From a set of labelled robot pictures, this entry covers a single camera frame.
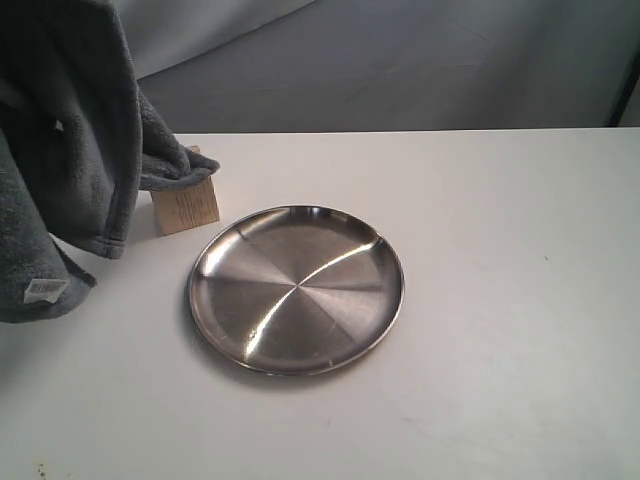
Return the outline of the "light wooden cube block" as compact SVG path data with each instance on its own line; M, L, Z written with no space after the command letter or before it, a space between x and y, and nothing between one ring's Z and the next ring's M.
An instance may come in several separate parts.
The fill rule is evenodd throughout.
M171 235L220 219L213 175L219 164L200 150L174 143L169 160L145 173L156 219L163 235Z

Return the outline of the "grey backdrop cloth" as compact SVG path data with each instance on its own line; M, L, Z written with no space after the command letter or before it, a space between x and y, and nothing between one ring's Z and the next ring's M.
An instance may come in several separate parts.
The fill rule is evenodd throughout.
M605 126L635 1L119 1L179 133Z

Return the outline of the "grey fleece towel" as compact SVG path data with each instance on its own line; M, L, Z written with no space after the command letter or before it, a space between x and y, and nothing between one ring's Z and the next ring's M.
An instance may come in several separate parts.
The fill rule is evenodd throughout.
M77 308L96 281L63 245L120 257L140 191L192 187L218 167L141 93L112 3L2 3L3 322Z

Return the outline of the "black backdrop stand pole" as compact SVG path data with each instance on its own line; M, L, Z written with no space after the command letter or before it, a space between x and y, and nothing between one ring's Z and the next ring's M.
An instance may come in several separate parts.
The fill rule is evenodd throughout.
M626 111L629 101L633 95L635 86L639 79L639 46L636 46L634 56L627 68L624 80L619 88L616 99L611 108L606 128L615 128L619 126L619 123Z

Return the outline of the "round stainless steel plate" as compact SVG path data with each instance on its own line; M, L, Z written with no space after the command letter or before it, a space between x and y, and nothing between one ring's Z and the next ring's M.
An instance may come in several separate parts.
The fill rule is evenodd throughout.
M404 299L389 242L348 213L279 206L227 227L185 286L193 324L230 362L275 376L323 374L375 348Z

